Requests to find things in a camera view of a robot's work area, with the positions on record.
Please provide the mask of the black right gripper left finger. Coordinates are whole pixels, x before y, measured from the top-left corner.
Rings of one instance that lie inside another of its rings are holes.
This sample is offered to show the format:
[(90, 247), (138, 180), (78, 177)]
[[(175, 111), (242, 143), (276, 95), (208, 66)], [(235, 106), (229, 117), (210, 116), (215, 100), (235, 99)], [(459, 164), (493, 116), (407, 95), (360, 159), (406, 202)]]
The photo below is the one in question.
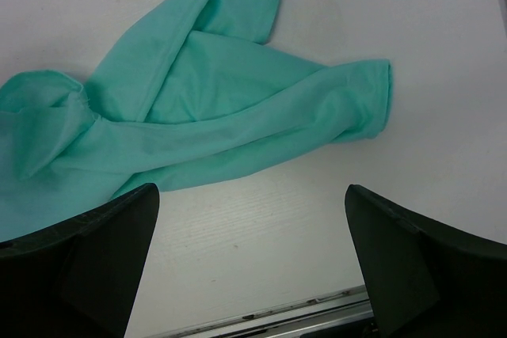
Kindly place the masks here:
[(122, 337), (160, 204), (155, 184), (1, 243), (3, 337)]

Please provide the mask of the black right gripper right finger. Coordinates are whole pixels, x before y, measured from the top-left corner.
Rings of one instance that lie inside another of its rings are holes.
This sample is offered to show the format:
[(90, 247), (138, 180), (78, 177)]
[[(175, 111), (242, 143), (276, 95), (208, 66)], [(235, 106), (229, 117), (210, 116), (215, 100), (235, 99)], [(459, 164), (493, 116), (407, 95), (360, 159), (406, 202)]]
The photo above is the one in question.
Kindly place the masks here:
[(382, 337), (504, 337), (506, 246), (360, 185), (345, 214)]

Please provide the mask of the teal t shirt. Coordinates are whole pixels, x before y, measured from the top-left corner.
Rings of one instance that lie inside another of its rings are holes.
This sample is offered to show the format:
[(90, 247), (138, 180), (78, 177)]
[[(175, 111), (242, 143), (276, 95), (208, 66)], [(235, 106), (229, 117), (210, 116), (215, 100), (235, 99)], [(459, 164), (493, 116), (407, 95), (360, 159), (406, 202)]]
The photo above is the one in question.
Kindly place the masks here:
[(1, 88), (1, 238), (145, 183), (244, 177), (332, 142), (376, 137), (391, 63), (325, 66), (271, 48), (280, 0), (165, 0), (86, 82), (53, 70)]

